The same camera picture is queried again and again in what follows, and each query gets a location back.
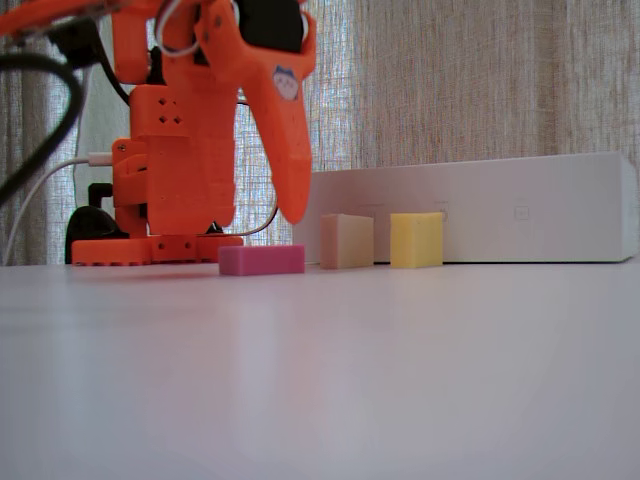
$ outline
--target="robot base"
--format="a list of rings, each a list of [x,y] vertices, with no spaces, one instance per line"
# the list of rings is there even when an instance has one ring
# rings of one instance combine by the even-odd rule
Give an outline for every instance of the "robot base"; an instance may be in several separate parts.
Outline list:
[[[242,246],[241,237],[158,235],[131,239],[77,240],[76,266],[134,266],[156,263],[217,263],[220,247]]]

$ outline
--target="foam block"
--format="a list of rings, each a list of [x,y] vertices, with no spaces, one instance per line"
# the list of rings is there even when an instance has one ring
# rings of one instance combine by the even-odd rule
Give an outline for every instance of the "foam block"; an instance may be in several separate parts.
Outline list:
[[[304,245],[220,247],[221,275],[304,273]]]
[[[391,266],[442,265],[442,213],[391,214]]]
[[[357,268],[373,265],[373,218],[324,215],[321,220],[322,268]]]

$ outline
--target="wire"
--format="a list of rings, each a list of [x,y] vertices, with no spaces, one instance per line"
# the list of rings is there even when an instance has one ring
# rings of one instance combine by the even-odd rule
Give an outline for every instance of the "wire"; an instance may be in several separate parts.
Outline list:
[[[82,93],[84,95],[84,105],[86,105],[87,98],[89,98],[89,92],[91,90],[91,76],[93,74],[93,66],[88,66],[84,70],[82,70]],[[82,108],[82,112],[80,113],[80,117],[78,118],[78,128],[76,131],[76,144],[73,147],[74,156],[78,156],[78,152],[80,151],[80,141],[82,139],[82,124],[84,121],[84,107]]]
[[[18,227],[20,226],[20,222],[22,221],[22,218],[27,212],[27,209],[29,208],[29,204],[33,200],[33,197],[36,196],[40,188],[42,188],[42,185],[44,185],[44,183],[54,173],[62,170],[65,167],[69,167],[71,165],[79,165],[83,163],[89,163],[89,159],[74,158],[73,160],[67,160],[65,162],[62,162],[56,165],[55,167],[53,167],[48,172],[46,172],[42,177],[40,177],[40,180],[38,180],[38,182],[31,188],[31,191],[27,195],[27,198],[25,198],[24,203],[22,204],[22,207],[20,207],[20,211],[18,212],[18,216],[16,217],[15,222],[13,222],[13,227],[11,227],[11,233],[9,234],[9,240],[7,241],[7,248],[5,249],[4,255],[2,256],[3,265],[5,267],[9,266],[9,263],[11,262],[11,254],[13,253],[13,246],[16,241],[16,235],[18,234]]]
[[[162,53],[164,53],[167,57],[184,57],[185,55],[196,53],[200,48],[197,40],[195,40],[190,47],[183,48],[181,50],[167,47],[164,44],[164,29],[173,14],[176,12],[176,10],[178,10],[180,3],[182,3],[182,0],[165,0],[160,6],[155,20],[155,28],[153,33],[156,38],[156,43],[158,44],[158,48],[160,49],[160,51],[162,51]]]
[[[104,74],[107,76],[107,80],[109,80],[109,83],[116,91],[118,96],[124,101],[124,103],[129,105],[129,94],[124,91],[124,88],[122,88],[118,77],[116,77],[116,74],[113,71],[111,64],[109,63],[109,59],[107,58],[107,54],[104,49],[102,50],[102,54],[100,55],[100,65],[102,66],[102,71],[104,71]]]
[[[38,146],[35,152],[0,187],[0,207],[42,167],[58,148],[78,119],[84,104],[84,94],[78,79],[67,66],[44,55],[18,53],[0,57],[0,72],[7,70],[35,70],[51,73],[69,88],[69,105],[56,129]]]
[[[221,236],[225,236],[225,237],[250,237],[251,235],[255,235],[256,233],[260,233],[263,230],[266,230],[272,223],[273,221],[276,219],[276,216],[278,215],[278,200],[276,199],[273,202],[273,208],[271,209],[271,213],[269,214],[269,218],[262,224],[260,225],[258,228],[254,228],[253,230],[249,230],[248,232],[242,232],[242,233],[225,233],[222,234]]]

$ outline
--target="beige block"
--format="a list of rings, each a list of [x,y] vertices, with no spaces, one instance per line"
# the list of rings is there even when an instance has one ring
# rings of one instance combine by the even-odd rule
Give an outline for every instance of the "beige block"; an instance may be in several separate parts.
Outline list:
[[[321,219],[322,268],[357,268],[373,265],[373,218],[324,215]]]

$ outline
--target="cartoon sticker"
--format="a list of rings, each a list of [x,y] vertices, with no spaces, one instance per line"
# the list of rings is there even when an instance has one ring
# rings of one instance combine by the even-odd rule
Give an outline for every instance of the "cartoon sticker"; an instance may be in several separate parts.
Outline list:
[[[273,74],[273,84],[285,100],[296,100],[298,98],[298,80],[293,70],[282,68],[278,65]]]

